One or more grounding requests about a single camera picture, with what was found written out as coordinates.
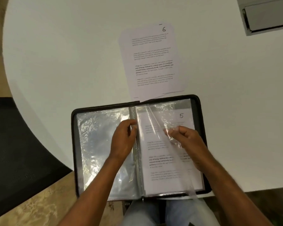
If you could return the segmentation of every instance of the person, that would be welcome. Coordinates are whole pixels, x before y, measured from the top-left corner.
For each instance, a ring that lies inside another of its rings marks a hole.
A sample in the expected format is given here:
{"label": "person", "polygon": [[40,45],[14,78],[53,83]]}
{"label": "person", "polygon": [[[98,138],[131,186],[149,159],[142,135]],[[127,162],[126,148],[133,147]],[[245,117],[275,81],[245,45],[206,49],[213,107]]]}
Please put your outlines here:
{"label": "person", "polygon": [[[109,157],[59,226],[98,226],[100,224],[114,178],[135,142],[136,124],[136,120],[124,120],[119,124],[112,137]],[[131,132],[128,131],[130,125],[132,126]],[[272,225],[212,156],[197,131],[178,126],[169,129],[168,134],[181,143],[196,168],[205,174],[231,225]],[[166,225],[204,225],[204,221],[197,216],[196,208],[193,199],[168,200],[165,214]],[[212,219],[211,222],[214,223],[210,225],[215,225],[216,219]],[[133,201],[125,213],[121,225],[152,226],[158,223],[159,210],[155,202]]]}

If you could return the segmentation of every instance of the forearm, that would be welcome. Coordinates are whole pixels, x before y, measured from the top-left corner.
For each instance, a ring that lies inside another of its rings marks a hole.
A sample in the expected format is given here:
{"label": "forearm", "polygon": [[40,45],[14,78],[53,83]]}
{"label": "forearm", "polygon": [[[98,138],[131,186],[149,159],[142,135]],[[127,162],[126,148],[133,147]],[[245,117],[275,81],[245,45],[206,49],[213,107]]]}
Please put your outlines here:
{"label": "forearm", "polygon": [[109,157],[59,226],[98,226],[122,162]]}
{"label": "forearm", "polygon": [[231,225],[272,225],[218,162],[205,175]]}

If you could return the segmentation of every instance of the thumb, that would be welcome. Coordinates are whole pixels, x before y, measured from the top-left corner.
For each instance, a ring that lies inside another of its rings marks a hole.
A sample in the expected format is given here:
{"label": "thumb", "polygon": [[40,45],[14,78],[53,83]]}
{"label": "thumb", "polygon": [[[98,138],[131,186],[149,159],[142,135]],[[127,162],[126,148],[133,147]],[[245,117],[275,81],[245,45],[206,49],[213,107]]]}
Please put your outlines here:
{"label": "thumb", "polygon": [[132,126],[132,130],[131,130],[131,133],[130,133],[130,136],[129,136],[129,140],[131,143],[134,143],[135,139],[136,139],[136,134],[137,134],[137,126],[136,125],[133,125]]}
{"label": "thumb", "polygon": [[168,130],[168,134],[169,134],[169,136],[173,137],[178,142],[180,142],[181,146],[184,148],[185,146],[187,146],[189,140],[188,140],[188,138],[183,136],[177,129],[178,129],[178,127],[176,127],[175,129],[170,128]]}

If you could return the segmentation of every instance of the jeans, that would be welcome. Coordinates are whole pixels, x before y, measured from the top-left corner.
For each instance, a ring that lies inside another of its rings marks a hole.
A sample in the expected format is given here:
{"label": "jeans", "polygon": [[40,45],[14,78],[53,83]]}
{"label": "jeans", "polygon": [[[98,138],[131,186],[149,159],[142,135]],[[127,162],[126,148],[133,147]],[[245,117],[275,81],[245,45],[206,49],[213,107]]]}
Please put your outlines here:
{"label": "jeans", "polygon": [[[167,200],[167,226],[215,226],[219,225],[213,212],[201,200]],[[133,201],[124,215],[121,226],[155,226],[159,224],[158,203]]]}

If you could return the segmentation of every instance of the person's left arm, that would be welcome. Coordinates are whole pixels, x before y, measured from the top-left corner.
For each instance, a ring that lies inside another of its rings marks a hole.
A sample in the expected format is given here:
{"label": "person's left arm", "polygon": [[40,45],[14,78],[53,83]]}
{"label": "person's left arm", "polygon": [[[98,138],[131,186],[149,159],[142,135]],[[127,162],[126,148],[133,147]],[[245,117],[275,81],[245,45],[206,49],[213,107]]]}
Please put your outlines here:
{"label": "person's left arm", "polygon": [[98,226],[100,224],[114,178],[131,152],[136,139],[137,127],[134,126],[130,132],[130,125],[136,125],[136,120],[122,121],[116,128],[109,157],[59,226]]}

